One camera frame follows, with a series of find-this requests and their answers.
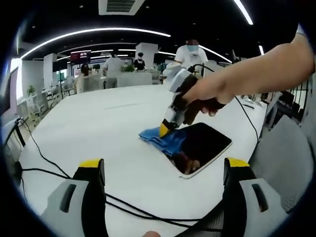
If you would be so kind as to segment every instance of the black ceiling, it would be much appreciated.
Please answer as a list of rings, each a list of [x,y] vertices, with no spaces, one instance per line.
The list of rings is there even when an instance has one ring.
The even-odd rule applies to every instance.
[[[21,40],[38,45],[65,33],[103,27],[130,27],[172,35],[168,38],[123,31],[85,33],[52,42],[26,57],[31,60],[74,47],[109,42],[157,43],[161,51],[175,53],[188,33],[193,33],[201,45],[226,57],[234,49],[237,56],[249,58],[259,55],[258,44],[267,51],[293,38],[297,22],[286,0],[241,2],[254,25],[248,25],[233,0],[146,0],[134,16],[100,16],[98,0],[48,0],[26,21]],[[135,47],[89,47],[113,48]],[[25,52],[21,49],[19,56]],[[209,59],[219,59],[211,53],[207,55]]]

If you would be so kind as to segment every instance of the person in black shirt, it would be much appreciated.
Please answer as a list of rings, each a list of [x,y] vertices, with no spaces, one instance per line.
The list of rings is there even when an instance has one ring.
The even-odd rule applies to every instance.
[[[138,53],[138,59],[134,61],[134,67],[137,71],[146,70],[145,61],[142,59],[144,56],[143,53]]]

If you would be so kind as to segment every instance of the air vent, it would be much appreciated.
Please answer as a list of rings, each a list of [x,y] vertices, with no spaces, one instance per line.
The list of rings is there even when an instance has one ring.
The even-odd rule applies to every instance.
[[[99,0],[99,15],[135,15],[145,0]]]

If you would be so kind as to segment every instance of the blue cloth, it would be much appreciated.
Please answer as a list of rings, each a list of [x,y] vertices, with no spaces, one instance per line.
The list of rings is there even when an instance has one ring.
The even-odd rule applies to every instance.
[[[139,136],[142,140],[152,144],[168,156],[179,153],[181,151],[181,144],[186,139],[186,133],[180,130],[172,131],[160,138],[159,127],[146,129],[139,133]]]

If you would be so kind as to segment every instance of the face mask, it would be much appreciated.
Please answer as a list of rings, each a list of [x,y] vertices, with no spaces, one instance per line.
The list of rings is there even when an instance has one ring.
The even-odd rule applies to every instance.
[[[198,45],[187,45],[187,48],[190,52],[198,51]]]

